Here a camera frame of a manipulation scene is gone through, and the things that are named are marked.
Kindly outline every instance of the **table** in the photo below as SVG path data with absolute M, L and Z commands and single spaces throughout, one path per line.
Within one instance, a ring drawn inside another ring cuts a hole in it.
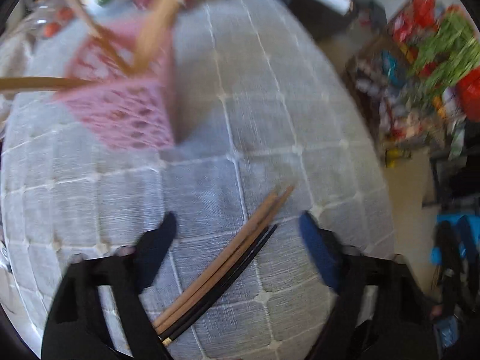
M 86 30 L 75 21 L 40 42 L 25 75 L 61 76 Z M 141 295 L 153 319 L 274 186 L 296 182 L 254 263 L 169 350 L 178 360 L 303 359 L 333 296 L 299 237 L 302 211 L 311 209 L 343 243 L 379 257 L 393 252 L 388 194 L 368 133 L 327 58 L 277 0 L 200 4 L 179 17 L 175 49 L 181 141 L 171 150 L 111 151 L 50 103 L 51 93 L 15 98 L 1 206 L 27 313 L 41 331 L 71 255 L 114 252 L 171 210 L 178 239 Z M 111 293 L 101 292 L 115 345 L 128 352 Z

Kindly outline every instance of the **red bag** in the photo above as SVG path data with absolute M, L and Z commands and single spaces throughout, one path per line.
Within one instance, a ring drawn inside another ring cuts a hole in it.
M 436 0 L 413 0 L 413 20 L 421 28 L 435 24 Z
M 480 67 L 458 82 L 457 92 L 466 117 L 473 122 L 480 122 Z

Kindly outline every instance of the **green leafy vegetable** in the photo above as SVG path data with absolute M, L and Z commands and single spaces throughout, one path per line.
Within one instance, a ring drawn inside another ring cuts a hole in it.
M 438 32 L 418 45 L 418 57 L 410 74 L 421 71 L 434 61 L 440 63 L 422 83 L 422 91 L 432 92 L 432 95 L 443 93 L 478 65 L 480 43 L 469 21 L 460 12 L 447 12 Z

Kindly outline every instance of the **orange object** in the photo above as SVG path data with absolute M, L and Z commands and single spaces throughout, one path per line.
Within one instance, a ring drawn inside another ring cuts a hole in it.
M 446 119 L 447 113 L 445 107 L 443 106 L 442 98 L 440 96 L 435 96 L 432 100 L 432 104 L 437 110 L 438 116 L 440 116 L 442 119 Z
M 415 62 L 417 59 L 417 56 L 419 54 L 418 50 L 414 47 L 409 47 L 406 43 L 397 43 L 400 51 L 402 54 L 405 56 L 406 60 L 409 62 L 409 64 L 412 64 Z
M 61 29 L 62 26 L 56 21 L 53 21 L 52 23 L 47 23 L 43 26 L 43 36 L 45 36 L 46 38 L 51 38 L 55 36 Z
M 59 21 L 68 22 L 75 17 L 75 12 L 70 7 L 62 7 L 56 12 L 55 16 Z

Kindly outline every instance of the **blue object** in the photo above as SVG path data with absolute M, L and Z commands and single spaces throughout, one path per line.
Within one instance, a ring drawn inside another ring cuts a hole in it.
M 300 235 L 326 286 L 340 291 L 342 245 L 331 231 L 321 229 L 306 211 L 300 217 Z
M 437 223 L 447 221 L 453 226 L 454 231 L 460 236 L 459 244 L 460 257 L 468 259 L 470 263 L 475 261 L 477 247 L 480 245 L 480 217 L 476 215 L 438 215 Z M 471 237 L 467 236 L 465 229 L 470 227 Z M 439 266 L 442 264 L 442 255 L 438 247 L 434 247 L 430 254 L 432 264 Z

